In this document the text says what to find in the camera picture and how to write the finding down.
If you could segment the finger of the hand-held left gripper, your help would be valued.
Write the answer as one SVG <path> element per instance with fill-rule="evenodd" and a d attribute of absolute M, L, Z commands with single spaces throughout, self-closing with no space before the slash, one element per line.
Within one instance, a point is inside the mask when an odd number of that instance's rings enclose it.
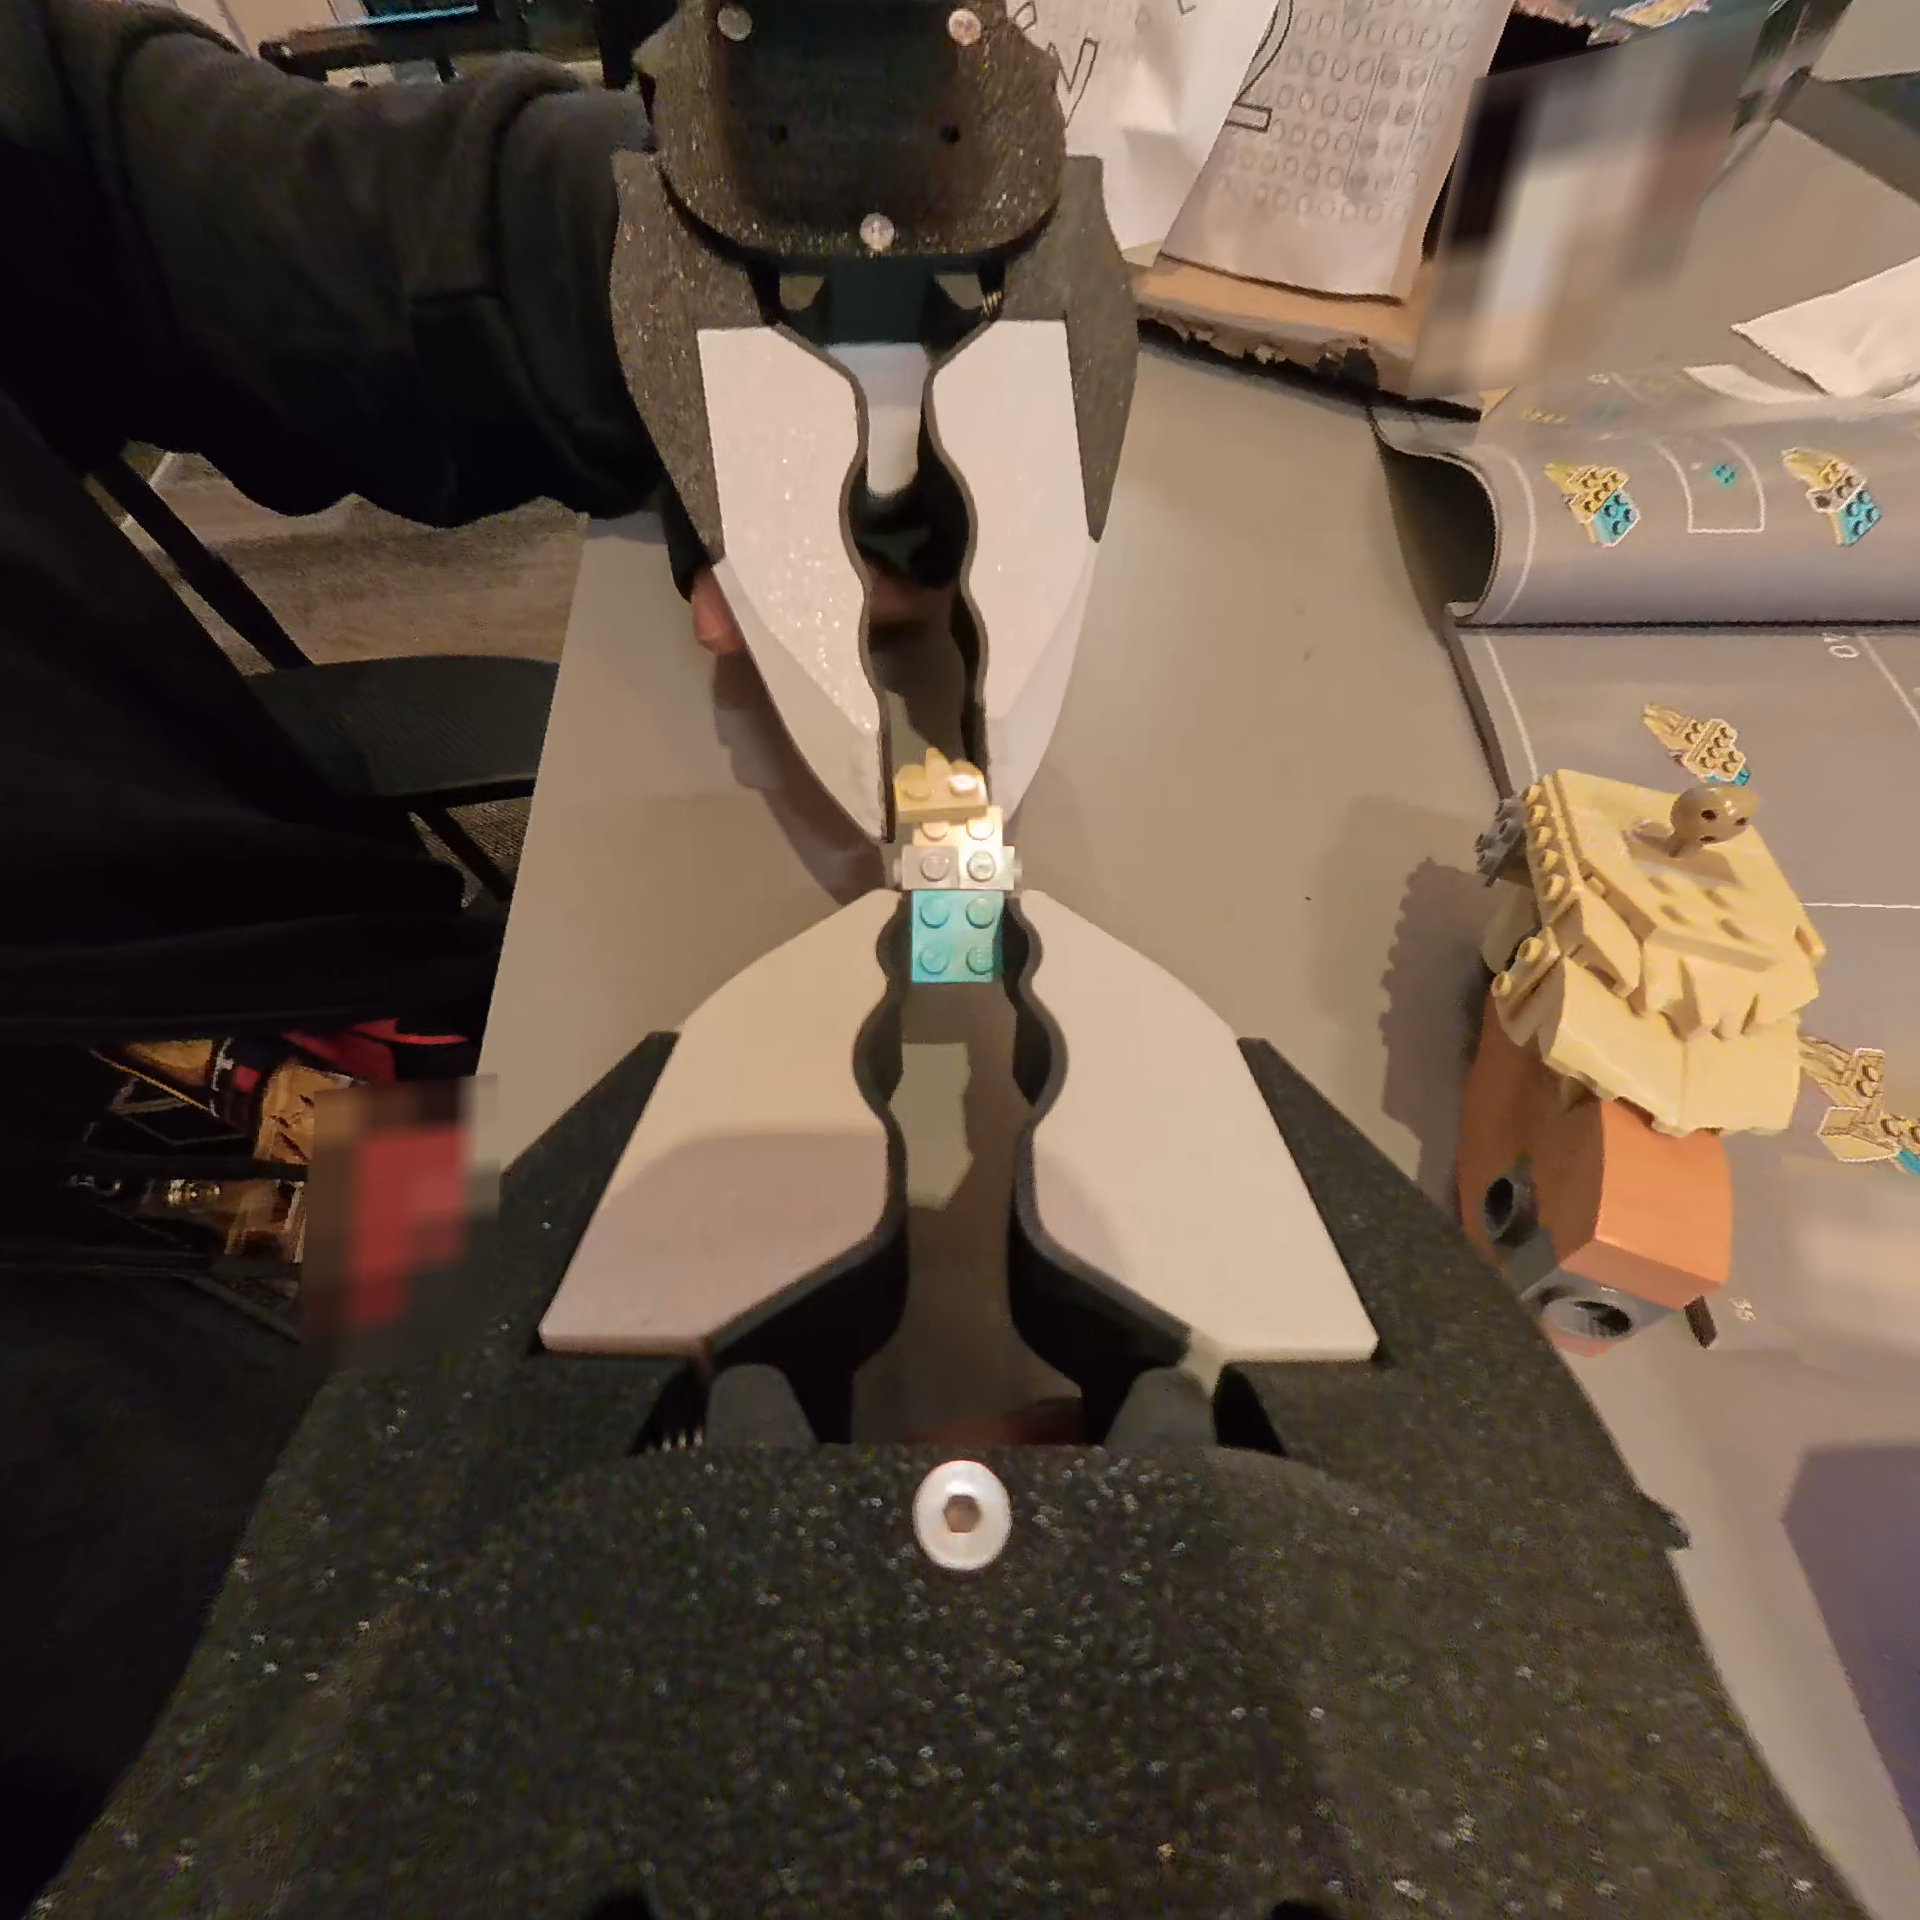
<path fill-rule="evenodd" d="M 1097 562 L 1068 325 L 983 327 L 930 372 L 925 425 L 964 510 L 976 758 L 1017 813 L 1065 707 Z"/>
<path fill-rule="evenodd" d="M 847 501 L 869 476 L 870 397 L 880 476 L 905 481 L 905 349 L 820 351 L 784 327 L 701 327 L 695 339 L 718 585 L 790 745 L 853 827 L 881 842 L 892 774 Z"/>

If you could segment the clear plastic packaging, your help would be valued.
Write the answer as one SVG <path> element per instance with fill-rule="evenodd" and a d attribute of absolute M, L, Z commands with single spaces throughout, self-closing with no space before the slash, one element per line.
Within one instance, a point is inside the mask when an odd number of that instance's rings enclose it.
<path fill-rule="evenodd" d="M 292 1326 L 316 1109 L 346 1079 L 278 1041 L 93 1047 L 71 1068 L 63 1189 L 144 1263 Z"/>

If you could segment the grey desk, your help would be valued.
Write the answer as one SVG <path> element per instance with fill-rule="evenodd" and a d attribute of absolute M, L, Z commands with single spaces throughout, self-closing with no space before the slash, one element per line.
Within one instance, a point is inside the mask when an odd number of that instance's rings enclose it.
<path fill-rule="evenodd" d="M 650 514 L 586 527 L 484 1069 L 517 1156 L 647 1034 L 873 875 L 740 660 L 687 635 Z M 1438 1193 L 1473 999 L 1493 811 L 1479 740 L 1408 581 L 1360 409 L 1142 351 L 1088 630 L 1017 813 L 1040 890 L 1278 1044 Z M 1909 1555 L 1887 1482 L 1914 1378 L 1701 1350 L 1654 1329 L 1568 1359 L 1513 1313 L 1554 1420 L 1498 1449 L 1573 1469 L 1601 1425 L 1687 1525 L 1676 1567 L 1738 1716 L 1861 1905 L 1914 1915 L 1914 1844 L 1782 1527 Z"/>

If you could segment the tan pointed brick piece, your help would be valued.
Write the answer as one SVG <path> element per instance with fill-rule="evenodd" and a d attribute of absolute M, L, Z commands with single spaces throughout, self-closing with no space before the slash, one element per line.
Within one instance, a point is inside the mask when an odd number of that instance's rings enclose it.
<path fill-rule="evenodd" d="M 969 758 L 948 758 L 925 750 L 894 769 L 894 818 L 898 831 L 921 826 L 950 826 L 986 811 L 986 777 Z"/>

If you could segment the teal square brick plate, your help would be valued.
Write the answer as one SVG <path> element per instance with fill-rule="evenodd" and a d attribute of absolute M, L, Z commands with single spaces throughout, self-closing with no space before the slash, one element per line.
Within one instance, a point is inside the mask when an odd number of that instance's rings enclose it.
<path fill-rule="evenodd" d="M 1004 892 L 911 892 L 911 986 L 981 986 L 1001 975 Z"/>

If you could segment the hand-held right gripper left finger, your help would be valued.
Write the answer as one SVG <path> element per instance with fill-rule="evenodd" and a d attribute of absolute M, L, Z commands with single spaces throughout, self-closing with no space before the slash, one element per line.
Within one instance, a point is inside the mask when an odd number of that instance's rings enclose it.
<path fill-rule="evenodd" d="M 716 1357 L 877 1229 L 888 1142 L 855 1047 L 898 905 L 863 893 L 684 1021 L 544 1313 L 551 1354 Z"/>

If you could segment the red black tool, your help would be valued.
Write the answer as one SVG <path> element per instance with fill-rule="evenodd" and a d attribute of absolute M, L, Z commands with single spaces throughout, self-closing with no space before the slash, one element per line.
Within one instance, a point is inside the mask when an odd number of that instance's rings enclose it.
<path fill-rule="evenodd" d="M 375 1019 L 329 1030 L 289 1028 L 285 1047 L 308 1066 L 359 1086 L 446 1083 L 473 1074 L 477 1041 L 458 1034 L 415 1030 L 414 1025 Z"/>

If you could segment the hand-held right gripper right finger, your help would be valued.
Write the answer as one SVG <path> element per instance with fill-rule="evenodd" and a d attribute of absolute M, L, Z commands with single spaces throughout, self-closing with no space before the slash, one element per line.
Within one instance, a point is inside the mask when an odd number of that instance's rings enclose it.
<path fill-rule="evenodd" d="M 1375 1355 L 1377 1335 L 1231 1028 L 1060 901 L 1006 929 L 1007 1285 L 1060 1374 Z"/>

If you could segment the tan brown brick ship model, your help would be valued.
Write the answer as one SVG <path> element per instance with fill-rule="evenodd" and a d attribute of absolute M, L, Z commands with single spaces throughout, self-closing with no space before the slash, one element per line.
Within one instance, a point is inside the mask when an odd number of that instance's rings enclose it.
<path fill-rule="evenodd" d="M 1477 842 L 1455 1212 L 1565 1354 L 1704 1309 L 1735 1251 L 1722 1141 L 1792 1117 L 1825 947 L 1753 811 L 1745 787 L 1559 770 Z"/>

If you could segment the person's left forearm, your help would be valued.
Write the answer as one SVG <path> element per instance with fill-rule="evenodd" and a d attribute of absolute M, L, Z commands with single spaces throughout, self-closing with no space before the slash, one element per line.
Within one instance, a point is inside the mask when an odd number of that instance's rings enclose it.
<path fill-rule="evenodd" d="M 5 502 L 128 442 L 280 514 L 636 511 L 661 462 L 608 305 L 631 94 L 517 54 L 289 79 L 165 6 L 5 4 Z"/>

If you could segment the black office chair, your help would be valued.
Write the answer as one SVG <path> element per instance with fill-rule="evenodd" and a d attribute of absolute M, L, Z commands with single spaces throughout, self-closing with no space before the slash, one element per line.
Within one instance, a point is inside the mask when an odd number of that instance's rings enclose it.
<path fill-rule="evenodd" d="M 98 468 L 93 484 L 265 663 L 250 679 L 255 699 L 326 783 L 366 807 L 409 813 L 487 897 L 510 905 L 512 878 L 456 810 L 532 797 L 557 665 L 520 657 L 313 663 L 128 457 Z"/>

